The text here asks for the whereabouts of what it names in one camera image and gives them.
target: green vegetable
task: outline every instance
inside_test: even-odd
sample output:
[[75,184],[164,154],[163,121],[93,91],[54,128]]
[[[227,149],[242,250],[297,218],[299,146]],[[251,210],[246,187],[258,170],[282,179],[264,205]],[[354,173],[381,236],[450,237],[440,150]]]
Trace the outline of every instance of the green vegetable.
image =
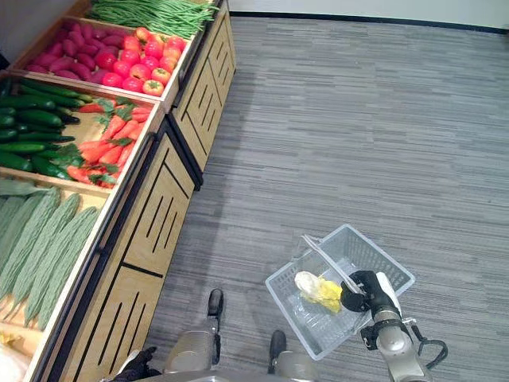
[[39,193],[35,193],[31,197],[28,197],[10,221],[6,233],[2,237],[2,240],[0,240],[0,248],[2,249],[2,256],[0,256],[0,272],[3,272],[3,268],[10,258],[10,253],[16,246],[23,228],[41,200],[42,195]]
[[[64,229],[56,235],[35,274],[33,287],[25,307],[25,325],[28,325],[30,320],[39,314],[43,303],[45,304],[45,310],[52,310],[60,291],[57,288],[58,285],[52,286],[50,291],[50,285],[53,281],[56,283],[57,280],[58,284],[67,281],[68,274],[66,274],[66,270],[69,268],[68,264],[71,263],[71,267],[74,265],[88,235],[90,235],[97,215],[96,208],[85,209],[74,216]],[[42,321],[39,317],[39,327],[45,327],[44,320],[51,313],[51,311],[46,312]]]
[[45,94],[41,95],[11,95],[0,99],[0,107],[12,107],[17,110],[44,109],[54,110],[55,103]]
[[10,115],[0,115],[0,129],[14,126],[14,118]]
[[59,203],[60,191],[53,187],[42,197],[41,202],[33,210],[32,216],[23,228],[23,232],[0,274],[0,280],[2,280],[0,283],[0,299],[12,292],[17,275],[25,265],[25,261],[41,234],[42,228],[55,212]]
[[48,223],[42,228],[41,234],[37,238],[29,258],[17,276],[16,283],[13,288],[14,304],[17,306],[21,301],[29,296],[32,289],[34,275],[40,264],[45,261],[49,247],[55,241],[59,232],[71,221],[78,209],[80,203],[80,195],[73,193],[64,203],[56,209],[56,211],[48,219]]
[[8,142],[12,141],[17,136],[17,130],[9,129],[9,130],[0,130],[0,142]]
[[59,166],[53,165],[49,160],[45,158],[38,157],[36,155],[31,157],[33,168],[43,175],[48,175],[49,177],[59,177],[60,179],[71,180],[71,177],[67,174],[67,172],[61,169]]
[[189,39],[204,28],[206,21],[213,20],[213,10],[217,8],[209,2],[188,0],[96,0],[88,17],[134,28],[145,26],[152,32]]
[[44,93],[44,92],[38,91],[37,89],[31,88],[31,87],[28,87],[25,85],[21,85],[19,87],[19,90],[23,94],[30,94],[33,96],[40,96],[40,97],[45,97],[46,99],[50,99],[58,106],[81,107],[85,104],[85,102],[82,101],[81,99],[68,98],[68,97],[63,97],[62,95]]
[[0,114],[10,115],[12,117],[13,115],[16,115],[16,109],[13,107],[0,107]]
[[0,80],[0,98],[8,96],[12,88],[13,79],[11,77],[5,77]]
[[0,144],[0,151],[19,154],[33,154],[44,151],[46,146],[44,143],[38,142],[10,142]]
[[32,163],[28,159],[5,151],[0,151],[0,166],[21,171],[33,170]]
[[19,141],[49,141],[49,142],[71,142],[74,141],[72,136],[63,136],[60,133],[27,133],[20,134]]
[[54,114],[42,110],[23,110],[17,114],[17,119],[22,122],[34,123],[36,125],[60,127],[62,120]]

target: wooden crate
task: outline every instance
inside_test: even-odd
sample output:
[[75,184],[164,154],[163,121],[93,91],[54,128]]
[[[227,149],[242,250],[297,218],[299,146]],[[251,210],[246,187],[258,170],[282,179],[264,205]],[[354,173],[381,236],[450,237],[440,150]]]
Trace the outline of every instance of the wooden crate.
[[227,3],[204,42],[179,104],[172,110],[200,170],[203,172],[216,136],[235,72],[235,46]]
[[[84,8],[84,2],[77,2],[75,4],[75,6],[76,6],[76,8],[73,7],[73,8],[71,8],[71,10],[82,10]],[[69,13],[71,13],[71,14],[77,13],[76,11],[71,11],[71,10],[69,10]],[[35,58],[39,53],[43,52],[49,45],[51,45],[57,31],[67,21],[75,21],[80,24],[89,24],[97,29],[105,29],[108,31],[115,31],[117,34],[124,34],[124,35],[133,35],[134,34],[134,28],[129,28],[126,26],[114,25],[114,24],[109,24],[106,22],[66,15],[66,16],[63,16],[62,18],[59,18],[43,34],[41,34],[41,36],[33,44],[31,44],[31,46],[29,46],[19,56],[19,58],[17,58],[15,60],[15,62],[13,62],[8,67],[8,69],[13,73],[17,73],[20,75],[30,74],[32,76],[35,76],[37,78],[41,78],[44,80],[58,79],[59,81],[62,81],[65,84],[70,84],[72,86],[78,86],[81,89],[89,91],[89,92],[97,92],[97,91],[100,92],[102,90],[108,90],[108,91],[116,92],[118,94],[123,94],[126,96],[142,97],[147,100],[154,101],[154,102],[161,102],[165,112],[169,111],[169,109],[172,106],[172,102],[175,99],[175,95],[178,93],[178,90],[179,90],[178,73],[181,70],[182,64],[185,61],[185,58],[189,52],[189,49],[192,45],[192,40],[194,39],[194,37],[191,40],[187,41],[185,50],[184,50],[184,52],[182,52],[181,58],[179,59],[177,66],[173,70],[171,78],[170,78],[169,82],[166,84],[165,90],[160,97],[156,97],[153,95],[146,95],[146,94],[138,93],[138,92],[130,92],[128,90],[124,90],[121,88],[113,88],[110,86],[93,84],[91,82],[82,81],[82,80],[73,80],[73,79],[69,79],[69,78],[54,76],[53,74],[44,74],[44,73],[26,71],[25,70],[26,65],[31,60],[33,60],[33,58]]]

